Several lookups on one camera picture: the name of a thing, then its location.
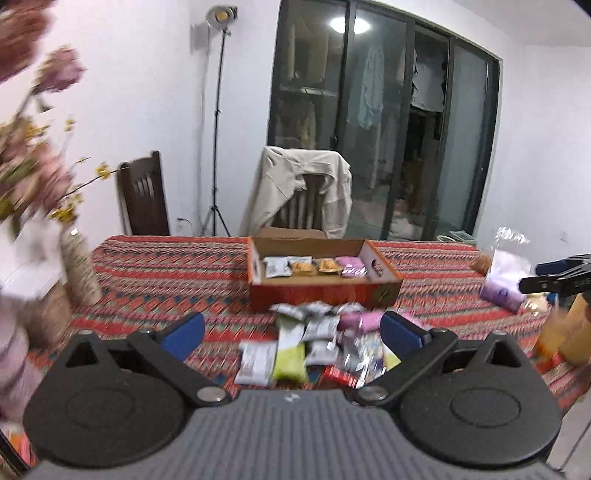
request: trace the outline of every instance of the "tripod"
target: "tripod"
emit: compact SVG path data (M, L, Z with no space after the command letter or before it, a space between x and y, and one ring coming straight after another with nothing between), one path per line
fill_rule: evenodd
M219 70L217 71L217 92L216 92L216 110L215 110L215 123L213 127L213 187L212 187L212 205L209 208L209 212L205 217L205 221L203 222L203 227L201 228L201 235L205 235L205 231L207 230L207 226L209 224L209 219L213 221L213 236L217 236L217 228L216 228L216 215L220 217L224 230L226 234L230 236L230 232L228 231L228 227L226 226L226 222L224 222L222 213L217 206L217 123L220 116L220 87L222 85L222 65L223 65L223 51L226 46L226 36L230 35L230 32L227 28L222 30L222 46L220 48L220 66Z

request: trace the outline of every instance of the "table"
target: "table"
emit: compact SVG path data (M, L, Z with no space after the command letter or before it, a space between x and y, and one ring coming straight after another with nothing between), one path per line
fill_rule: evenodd
M534 313L510 314L479 298L483 278L469 268L477 255L464 244L375 242L404 277L396 306L461 338L483 339L507 330L529 352L544 323ZM236 393L232 384L242 339L276 338L273 315L248 309L245 238L114 236L93 253L103 299L83 307L62 343L52 352L31 354L48 368L59 348L79 329L120 338L139 327L164 328L196 310L206 318L204 342L186 363ZM544 380L566 412L589 388L591 367L560 364Z

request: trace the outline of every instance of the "white logo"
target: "white logo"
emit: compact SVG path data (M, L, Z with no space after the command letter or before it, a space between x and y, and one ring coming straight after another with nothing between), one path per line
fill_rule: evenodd
M300 396L297 393L292 393L290 395L286 395L285 397L283 397L283 399L285 401L288 401L289 403L293 403L295 401L298 401L300 399Z

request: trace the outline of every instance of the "wooden chair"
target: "wooden chair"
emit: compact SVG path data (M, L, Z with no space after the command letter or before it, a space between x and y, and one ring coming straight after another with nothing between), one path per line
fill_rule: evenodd
M296 190L294 196L275 214L270 226L298 230L322 230L322 204L320 189L324 182L322 175L303 176L306 190Z
M132 235L170 235L160 152L122 163L117 175L119 192L127 208Z

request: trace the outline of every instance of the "chair back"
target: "chair back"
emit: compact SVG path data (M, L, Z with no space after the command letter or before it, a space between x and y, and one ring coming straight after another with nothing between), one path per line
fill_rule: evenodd
M322 230L322 175L305 174L306 190L296 190L292 198L275 214L271 226L298 230Z
M131 234L170 235L160 152L153 151L150 157L122 163L117 176Z

